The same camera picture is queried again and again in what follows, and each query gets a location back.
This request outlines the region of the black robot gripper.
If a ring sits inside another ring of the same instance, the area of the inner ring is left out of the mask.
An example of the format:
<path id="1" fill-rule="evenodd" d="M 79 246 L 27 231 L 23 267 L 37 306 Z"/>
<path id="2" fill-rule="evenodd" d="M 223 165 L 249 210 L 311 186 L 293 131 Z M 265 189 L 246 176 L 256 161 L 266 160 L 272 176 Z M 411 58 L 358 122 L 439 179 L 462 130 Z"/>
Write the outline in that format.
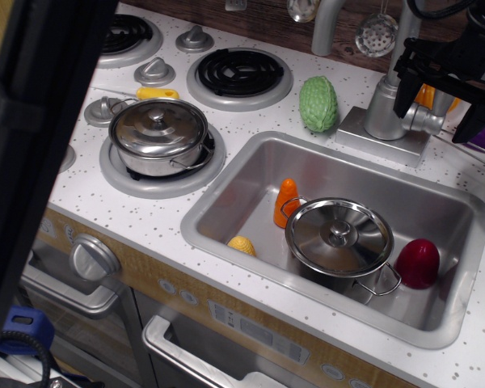
<path id="1" fill-rule="evenodd" d="M 485 129 L 485 36 L 451 42 L 408 38 L 394 70 L 400 79 L 394 112 L 404 118 L 423 84 L 465 100 L 469 108 L 452 142 L 468 142 Z"/>

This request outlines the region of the black foreground robot arm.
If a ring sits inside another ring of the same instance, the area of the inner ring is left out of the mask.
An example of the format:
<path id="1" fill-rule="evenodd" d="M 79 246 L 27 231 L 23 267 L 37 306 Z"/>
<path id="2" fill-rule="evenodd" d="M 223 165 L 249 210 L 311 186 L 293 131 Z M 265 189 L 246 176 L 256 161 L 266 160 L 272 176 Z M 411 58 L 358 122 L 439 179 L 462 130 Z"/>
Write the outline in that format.
<path id="1" fill-rule="evenodd" d="M 0 48 L 0 335 L 116 9 L 16 1 Z"/>

